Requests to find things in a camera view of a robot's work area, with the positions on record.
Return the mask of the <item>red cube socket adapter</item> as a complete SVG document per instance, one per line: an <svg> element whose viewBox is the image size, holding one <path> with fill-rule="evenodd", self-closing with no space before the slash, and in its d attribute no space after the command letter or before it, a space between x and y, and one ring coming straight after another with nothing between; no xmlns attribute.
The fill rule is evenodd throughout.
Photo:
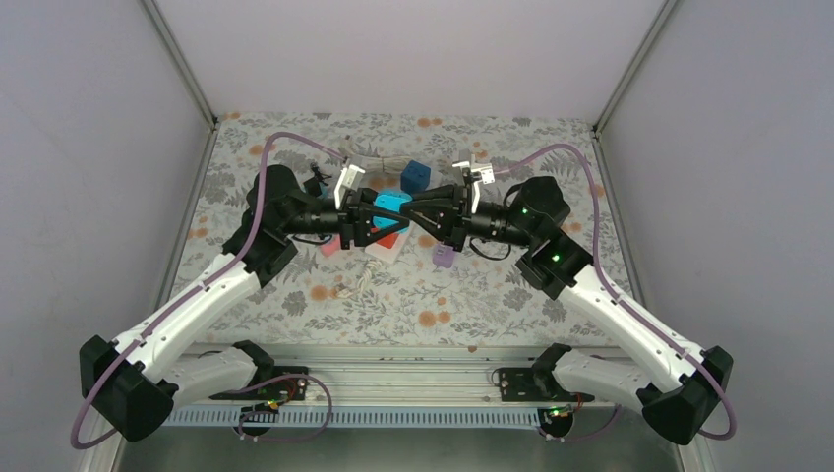
<svg viewBox="0 0 834 472"><path fill-rule="evenodd" d="M398 238L399 234L397 232L393 232L379 239L377 244L386 250L392 250L396 246Z"/></svg>

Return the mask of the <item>white multicolour power strip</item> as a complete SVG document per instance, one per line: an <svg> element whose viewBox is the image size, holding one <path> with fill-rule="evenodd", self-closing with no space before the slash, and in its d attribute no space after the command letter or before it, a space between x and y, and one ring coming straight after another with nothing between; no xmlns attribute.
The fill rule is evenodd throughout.
<svg viewBox="0 0 834 472"><path fill-rule="evenodd" d="M400 255L401 251L403 250L406 242L408 241L410 235L412 233L412 228L410 227L408 231L404 234L399 234L399 238L397 240L396 246L392 250L386 250L382 246L377 244L377 241L372 243L371 245L365 248L365 253L369 256L379 259L380 261L392 265L395 263L396 259Z"/></svg>

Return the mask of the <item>blue cube socket adapter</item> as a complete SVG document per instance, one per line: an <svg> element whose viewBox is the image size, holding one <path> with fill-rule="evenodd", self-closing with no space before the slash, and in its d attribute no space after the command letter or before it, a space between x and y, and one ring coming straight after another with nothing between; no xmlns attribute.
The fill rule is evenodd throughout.
<svg viewBox="0 0 834 472"><path fill-rule="evenodd" d="M400 173L400 190L409 195L424 192L430 185L431 175L429 166L409 160Z"/></svg>

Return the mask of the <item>black power adapter with cord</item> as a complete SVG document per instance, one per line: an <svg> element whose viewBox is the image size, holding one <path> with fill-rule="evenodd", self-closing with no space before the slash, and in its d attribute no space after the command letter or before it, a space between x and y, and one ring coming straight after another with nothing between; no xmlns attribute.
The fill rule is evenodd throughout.
<svg viewBox="0 0 834 472"><path fill-rule="evenodd" d="M326 198L328 196L328 180L331 176L324 173L317 163L311 163L309 168L312 176L303 183L305 192L318 199Z"/></svg>

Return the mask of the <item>cyan small socket adapter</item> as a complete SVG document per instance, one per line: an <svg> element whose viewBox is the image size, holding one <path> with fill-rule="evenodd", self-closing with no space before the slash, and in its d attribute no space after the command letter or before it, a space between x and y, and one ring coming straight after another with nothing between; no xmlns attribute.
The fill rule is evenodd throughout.
<svg viewBox="0 0 834 472"><path fill-rule="evenodd" d="M403 204L410 203L411 201L412 196L405 192L395 190L383 190L377 194L374 200L374 205L385 210L399 213L401 206ZM379 229L385 229L396 225L397 222L391 218L374 216L373 224L375 227Z"/></svg>

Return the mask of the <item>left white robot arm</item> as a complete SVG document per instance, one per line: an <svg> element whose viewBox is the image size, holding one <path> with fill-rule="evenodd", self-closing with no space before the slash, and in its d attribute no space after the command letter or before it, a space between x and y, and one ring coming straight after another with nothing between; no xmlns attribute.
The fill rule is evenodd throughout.
<svg viewBox="0 0 834 472"><path fill-rule="evenodd" d="M349 191L343 202L305 193L292 170L262 168L240 227L209 266L179 294L111 340L98 335L80 349L83 408L137 442L176 409L216 395L259 398L286 382L269 354L238 341L206 357L182 354L228 310L270 284L297 255L292 238L337 235L343 249L369 246L408 227L408 219L375 206L375 193Z"/></svg>

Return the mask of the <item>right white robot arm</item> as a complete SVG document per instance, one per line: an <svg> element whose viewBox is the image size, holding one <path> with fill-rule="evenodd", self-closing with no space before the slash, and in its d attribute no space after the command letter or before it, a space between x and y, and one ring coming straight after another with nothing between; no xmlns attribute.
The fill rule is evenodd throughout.
<svg viewBox="0 0 834 472"><path fill-rule="evenodd" d="M674 333L610 281L594 256L563 231L570 209L554 178L530 178L508 195L508 203L481 203L476 184L448 185L414 196L400 212L455 250L472 239L523 249L515 266L527 284L578 309L633 363L554 343L531 368L540 397L589 394L619 404L678 445L703 435L706 420L726 398L732 356Z"/></svg>

